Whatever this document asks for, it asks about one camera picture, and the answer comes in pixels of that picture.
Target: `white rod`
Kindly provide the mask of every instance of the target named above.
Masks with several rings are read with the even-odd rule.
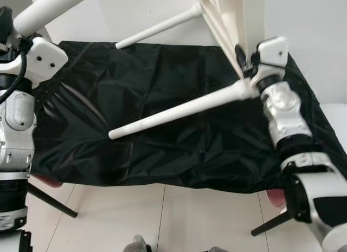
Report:
[[[177,26],[181,23],[187,22],[193,18],[199,17],[202,15],[202,10],[200,7],[200,4],[193,5],[189,10],[176,15],[164,22],[158,23],[151,28],[148,28],[138,34],[135,34],[127,39],[124,39],[118,43],[115,44],[117,49],[121,49],[124,47],[127,47],[129,45],[132,45],[136,42],[142,41],[143,39],[146,39],[148,37],[151,37],[155,34],[161,33],[162,31],[168,30],[174,26]]]
[[[249,79],[240,80],[229,87],[220,89],[219,91],[215,91],[206,96],[202,96],[201,98],[112,130],[108,133],[108,136],[111,139],[121,138],[232,101],[255,98],[258,95],[258,91],[254,90],[250,86]]]
[[[37,0],[14,19],[18,34],[30,36],[84,0]]]
[[[323,240],[323,252],[346,251],[340,250],[347,245],[346,234],[347,223],[333,228]]]

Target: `white floor tile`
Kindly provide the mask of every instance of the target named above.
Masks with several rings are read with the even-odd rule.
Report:
[[[141,234],[156,251],[164,185],[100,188],[76,185],[48,252],[121,252]]]
[[[279,209],[268,201],[264,191],[259,193],[259,198],[264,222],[279,215]],[[266,232],[266,236],[269,252],[321,252],[320,245],[309,228],[293,219]]]
[[[167,185],[158,252],[202,252],[212,247],[266,252],[265,236],[250,234],[261,223],[257,194]]]
[[[63,204],[68,201],[74,187],[74,184],[63,184],[60,188],[54,189],[33,177],[30,182]],[[27,195],[27,206],[28,223],[24,229],[32,233],[31,244],[34,246],[34,252],[46,252],[61,212],[31,194]]]

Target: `white cylindrical handle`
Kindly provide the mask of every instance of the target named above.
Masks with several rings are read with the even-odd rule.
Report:
[[[200,4],[195,4],[189,10],[179,15],[176,15],[164,22],[158,23],[152,26],[151,28],[144,30],[138,34],[135,34],[127,39],[124,39],[116,43],[115,46],[117,49],[127,47],[136,42],[142,41],[143,39],[151,37],[155,34],[161,33],[162,31],[168,30],[176,25],[187,22],[193,18],[199,17],[201,15],[202,15],[202,10],[201,10]]]
[[[29,36],[84,0],[37,0],[14,19],[18,34]]]
[[[224,105],[232,101],[254,98],[258,95],[258,91],[254,90],[250,86],[248,79],[240,80],[229,87],[220,89],[219,91],[215,91],[206,96],[202,96],[201,98],[189,101],[177,107],[173,107],[145,119],[112,130],[108,133],[108,136],[111,139],[117,139],[179,118],[187,117],[213,107]]]

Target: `black tripod leg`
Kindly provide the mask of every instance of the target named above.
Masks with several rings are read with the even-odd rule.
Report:
[[[44,193],[37,187],[33,186],[32,184],[28,183],[28,192],[34,195],[35,197],[39,198],[40,200],[46,202],[47,204],[55,207],[56,209],[60,210],[61,212],[65,213],[66,215],[69,215],[70,217],[77,217],[78,213],[73,211],[72,209],[69,209],[64,204],[58,202],[56,199],[52,198],[50,195]]]
[[[263,225],[253,229],[250,233],[253,237],[264,233],[265,231],[271,230],[287,221],[290,221],[293,217],[289,214],[288,211],[277,216],[276,218],[271,219],[270,221],[264,223]]]

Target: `black nylon sheet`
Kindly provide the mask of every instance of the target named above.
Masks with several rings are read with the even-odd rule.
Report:
[[[232,102],[118,140],[109,130],[237,81],[219,47],[62,42],[69,62],[35,91],[33,173],[114,186],[164,183],[251,193],[280,188],[259,99]],[[299,73],[290,58],[288,66]],[[315,138],[347,177],[347,156],[306,81],[287,73]]]

